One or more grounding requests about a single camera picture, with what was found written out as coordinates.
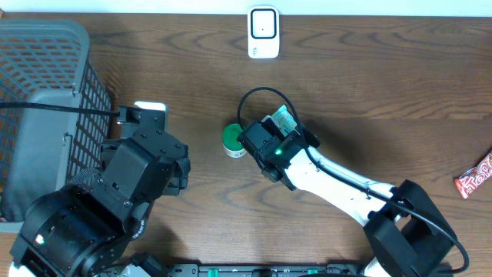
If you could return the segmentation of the mint green wipes packet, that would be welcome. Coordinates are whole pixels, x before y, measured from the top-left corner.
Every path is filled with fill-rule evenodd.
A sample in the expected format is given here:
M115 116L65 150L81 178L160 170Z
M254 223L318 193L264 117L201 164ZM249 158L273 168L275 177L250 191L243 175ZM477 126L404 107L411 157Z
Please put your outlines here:
M288 111L286 105L282 105L274 114L271 115L284 136L296 131L298 124L294 116Z

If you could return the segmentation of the green lid jar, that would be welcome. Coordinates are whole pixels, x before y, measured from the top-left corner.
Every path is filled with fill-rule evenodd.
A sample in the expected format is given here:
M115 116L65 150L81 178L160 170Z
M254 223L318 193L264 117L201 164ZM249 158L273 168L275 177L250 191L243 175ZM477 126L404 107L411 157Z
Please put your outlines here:
M247 152L240 142L237 141L241 134L241 127L238 123L227 125L222 132L222 144L227 156L237 159L244 156Z

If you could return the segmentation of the orange chocolate bar wrapper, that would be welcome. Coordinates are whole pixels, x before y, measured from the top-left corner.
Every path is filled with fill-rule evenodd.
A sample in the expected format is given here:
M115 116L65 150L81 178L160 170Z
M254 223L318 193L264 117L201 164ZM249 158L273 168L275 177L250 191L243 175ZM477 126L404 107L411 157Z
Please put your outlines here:
M491 177L491 152L475 167L467 170L454 180L454 184L463 199L467 199L482 183Z

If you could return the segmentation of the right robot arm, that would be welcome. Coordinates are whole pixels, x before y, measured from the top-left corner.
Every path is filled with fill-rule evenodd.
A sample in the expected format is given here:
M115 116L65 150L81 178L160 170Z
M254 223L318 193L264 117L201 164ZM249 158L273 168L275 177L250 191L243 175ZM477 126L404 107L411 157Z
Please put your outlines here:
M271 117L242 130L238 142L272 182L317 195L363 227L374 258L360 275L451 274L442 262L456 234L417 183L395 186L358 175L326 159L312 134L283 132Z

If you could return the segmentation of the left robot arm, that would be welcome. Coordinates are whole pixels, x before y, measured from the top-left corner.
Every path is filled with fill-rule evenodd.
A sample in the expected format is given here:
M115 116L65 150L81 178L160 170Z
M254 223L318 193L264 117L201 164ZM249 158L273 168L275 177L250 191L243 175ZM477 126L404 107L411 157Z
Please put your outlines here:
M157 199L188 185L188 147L170 135L168 110L122 106L119 139L101 145L102 166L84 169L34 201L11 248L10 276L127 276L121 262L143 235Z

